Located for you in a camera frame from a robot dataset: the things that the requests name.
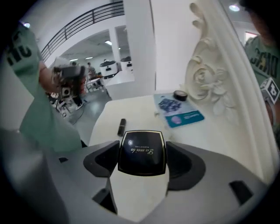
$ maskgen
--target railing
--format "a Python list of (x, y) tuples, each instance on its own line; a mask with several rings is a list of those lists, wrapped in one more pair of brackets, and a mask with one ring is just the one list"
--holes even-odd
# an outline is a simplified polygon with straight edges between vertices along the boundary
[(122, 1), (102, 5), (80, 15), (58, 31), (48, 42), (41, 52), (43, 60), (46, 61), (62, 43), (82, 29), (102, 20), (121, 15), (124, 15)]

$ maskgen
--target ceiling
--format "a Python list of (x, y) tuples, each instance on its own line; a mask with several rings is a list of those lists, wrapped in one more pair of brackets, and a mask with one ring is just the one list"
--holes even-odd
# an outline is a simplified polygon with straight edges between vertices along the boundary
[(38, 0), (24, 15), (22, 21), (31, 24), (32, 31), (37, 34), (49, 20), (50, 13), (59, 13), (63, 7), (77, 0)]
[[(116, 28), (120, 51), (129, 50), (127, 35), (125, 31), (126, 26)], [(66, 59), (85, 59), (87, 57), (97, 57), (99, 55), (112, 53), (112, 47), (105, 43), (110, 40), (109, 31), (103, 31), (95, 34), (69, 48), (61, 56)]]
[[(226, 13), (232, 23), (234, 23), (234, 22), (241, 22), (241, 23), (244, 22), (244, 23), (250, 23), (250, 24), (252, 23), (249, 15), (248, 15), (248, 12), (246, 12), (244, 10), (244, 8), (238, 4), (238, 2), (239, 2), (238, 0), (219, 0), (219, 1), (223, 5), (224, 10), (226, 11)], [(229, 6), (233, 5), (233, 4), (237, 4), (239, 6), (239, 8), (240, 8), (239, 12), (234, 12), (229, 9)]]

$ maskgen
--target white pillar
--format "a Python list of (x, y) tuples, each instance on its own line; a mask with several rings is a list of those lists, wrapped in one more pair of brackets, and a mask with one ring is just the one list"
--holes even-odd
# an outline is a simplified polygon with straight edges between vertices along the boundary
[(135, 88), (130, 97), (154, 93), (156, 51), (150, 0), (123, 0)]
[(109, 29), (109, 35), (110, 41), (112, 42), (113, 56), (115, 58), (115, 61), (119, 63), (121, 61), (121, 56), (119, 54), (119, 42), (115, 27)]

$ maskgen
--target black panel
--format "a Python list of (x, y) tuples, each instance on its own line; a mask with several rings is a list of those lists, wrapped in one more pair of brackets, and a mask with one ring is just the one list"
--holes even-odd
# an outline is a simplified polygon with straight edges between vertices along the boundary
[(42, 148), (21, 133), (1, 129), (0, 146), (1, 164), (22, 200), (19, 203), (26, 203), (48, 223), (69, 223), (67, 210), (53, 183), (46, 159), (46, 152), (51, 149)]
[(112, 75), (107, 75), (107, 76), (103, 76), (104, 79), (110, 79), (113, 78), (117, 73), (112, 74)]
[(192, 162), (188, 156), (177, 150), (167, 150), (169, 176), (171, 179), (178, 178), (192, 167)]
[(60, 158), (59, 158), (59, 161), (60, 161), (61, 163), (64, 163), (64, 162), (68, 161), (68, 159), (67, 159), (66, 157), (60, 157)]
[(131, 57), (127, 56), (126, 58), (122, 58), (121, 62), (127, 62), (127, 61), (131, 61)]
[(122, 140), (118, 169), (136, 176), (165, 173), (166, 152), (161, 132), (129, 131)]
[(105, 61), (105, 62), (100, 64), (100, 67), (106, 67), (106, 66), (109, 66), (109, 65), (113, 65), (115, 63), (116, 63), (115, 61)]
[(243, 181), (230, 182), (229, 186), (231, 187), (240, 205), (243, 205), (253, 196), (253, 193)]
[(108, 180), (106, 188), (101, 189), (92, 199), (109, 211), (115, 214), (118, 213), (112, 193), (110, 180)]
[(84, 167), (96, 177), (110, 177), (118, 163), (119, 141), (87, 155)]
[(85, 67), (81, 66), (80, 67), (80, 73), (76, 73), (77, 72), (77, 68), (75, 66), (69, 66), (69, 67), (65, 67), (62, 68), (62, 77), (64, 79), (72, 79), (75, 77), (82, 77), (85, 73)]
[(204, 176), (206, 166), (199, 156), (166, 142), (167, 165), (169, 168), (168, 190), (188, 190)]
[(108, 209), (109, 211), (117, 214), (117, 209), (114, 206), (112, 195), (108, 189), (102, 189), (93, 198), (96, 203), (100, 204), (102, 207)]

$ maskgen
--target hand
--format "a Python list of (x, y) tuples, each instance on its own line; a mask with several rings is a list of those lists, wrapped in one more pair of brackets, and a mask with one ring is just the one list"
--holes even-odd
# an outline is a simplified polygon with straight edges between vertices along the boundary
[[(277, 100), (277, 102), (274, 105), (274, 108), (275, 108), (275, 115), (276, 115), (276, 123), (280, 124), (280, 100)], [(266, 109), (267, 109), (267, 112), (268, 112), (270, 123), (271, 123), (271, 125), (273, 125), (272, 109), (267, 102), (266, 102)]]
[(53, 73), (52, 75), (53, 75), (53, 84), (59, 86), (60, 82), (62, 81), (59, 74)]
[(59, 88), (53, 83), (53, 74), (43, 62), (39, 62), (39, 83), (48, 93), (58, 93)]

